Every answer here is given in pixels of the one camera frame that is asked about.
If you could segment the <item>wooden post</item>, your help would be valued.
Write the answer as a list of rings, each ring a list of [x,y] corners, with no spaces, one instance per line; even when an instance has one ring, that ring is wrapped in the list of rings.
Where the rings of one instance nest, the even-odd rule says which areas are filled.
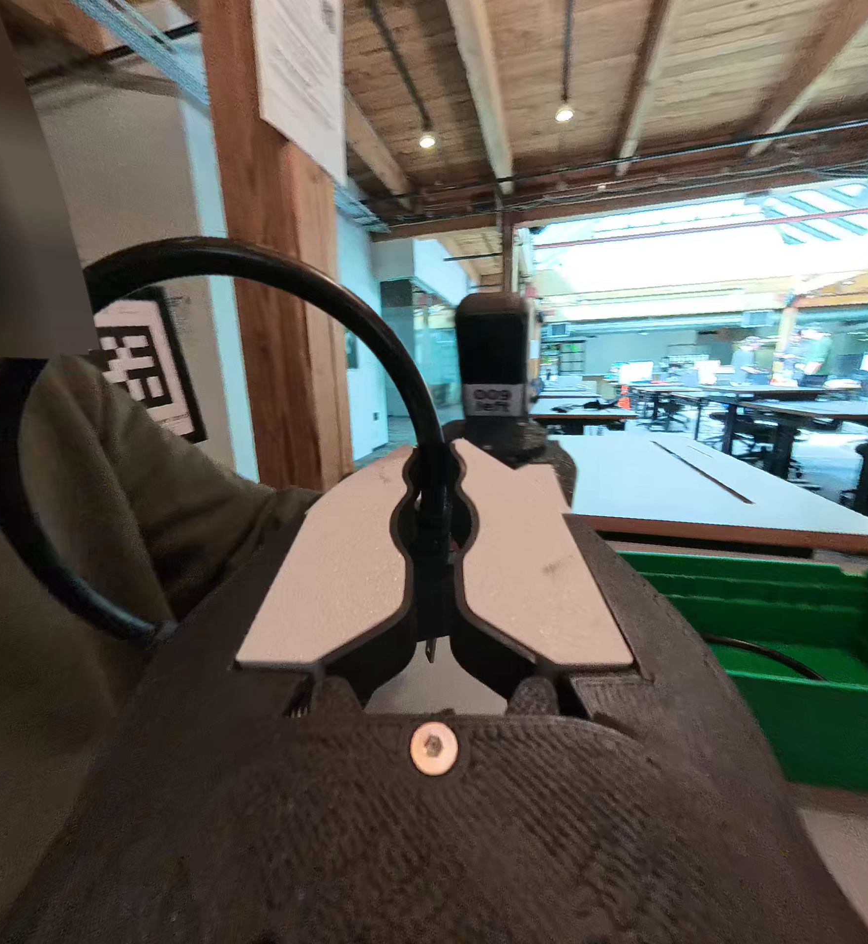
[[[259,114],[251,2],[199,2],[199,22],[229,236],[335,277],[333,181]],[[235,289],[259,478],[325,491],[353,462],[343,328],[284,292]]]

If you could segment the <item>framed black-white tag sign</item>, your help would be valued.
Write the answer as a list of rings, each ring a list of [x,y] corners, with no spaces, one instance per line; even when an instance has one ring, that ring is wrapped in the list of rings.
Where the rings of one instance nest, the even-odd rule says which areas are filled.
[[[105,379],[166,431],[205,442],[204,419],[166,293],[156,286],[138,290],[95,313],[94,321],[98,348],[90,358]]]

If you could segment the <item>green plastic bin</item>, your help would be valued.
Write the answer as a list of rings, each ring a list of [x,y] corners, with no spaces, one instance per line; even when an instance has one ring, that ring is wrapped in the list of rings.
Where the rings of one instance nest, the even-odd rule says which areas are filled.
[[[755,714],[785,778],[868,793],[868,568],[621,551],[701,633],[759,645],[712,645]]]

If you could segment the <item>person's left forearm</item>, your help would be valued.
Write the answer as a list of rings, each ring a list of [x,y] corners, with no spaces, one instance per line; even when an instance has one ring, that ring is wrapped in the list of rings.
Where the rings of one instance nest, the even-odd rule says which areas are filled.
[[[134,616],[181,620],[320,494],[240,477],[89,361],[50,361],[20,457],[66,564]],[[0,533],[0,916],[61,830],[144,656],[39,584]]]

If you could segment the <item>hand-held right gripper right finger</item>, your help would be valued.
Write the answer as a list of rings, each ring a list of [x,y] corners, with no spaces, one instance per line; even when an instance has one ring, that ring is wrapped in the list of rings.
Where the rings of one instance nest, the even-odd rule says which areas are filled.
[[[635,657],[569,528],[555,466],[511,468],[451,443],[455,496],[470,533],[454,564],[456,661],[508,700],[531,677],[619,673]]]

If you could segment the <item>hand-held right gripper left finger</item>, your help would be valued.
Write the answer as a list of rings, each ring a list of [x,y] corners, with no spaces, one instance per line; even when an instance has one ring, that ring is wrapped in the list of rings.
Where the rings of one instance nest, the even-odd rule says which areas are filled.
[[[343,678],[362,704],[417,645],[416,449],[358,470],[305,514],[236,654],[245,670]]]

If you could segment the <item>white table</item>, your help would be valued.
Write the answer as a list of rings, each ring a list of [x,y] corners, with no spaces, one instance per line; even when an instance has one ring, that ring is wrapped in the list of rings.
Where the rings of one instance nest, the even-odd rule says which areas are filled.
[[[734,406],[743,413],[770,415],[782,425],[805,429],[815,421],[837,421],[868,428],[868,400],[770,400],[735,395],[706,394],[711,403]]]
[[[598,531],[868,556],[867,516],[678,434],[556,440],[577,470],[571,510]]]
[[[615,399],[541,397],[531,407],[529,418],[548,431],[582,436],[587,429],[594,434],[624,431],[628,422],[637,420],[639,415]]]

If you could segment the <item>white paper sheet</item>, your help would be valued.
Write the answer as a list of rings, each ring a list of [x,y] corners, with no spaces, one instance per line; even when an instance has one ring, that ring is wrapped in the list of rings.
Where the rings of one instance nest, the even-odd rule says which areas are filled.
[[[260,117],[347,182],[340,1],[252,1]]]

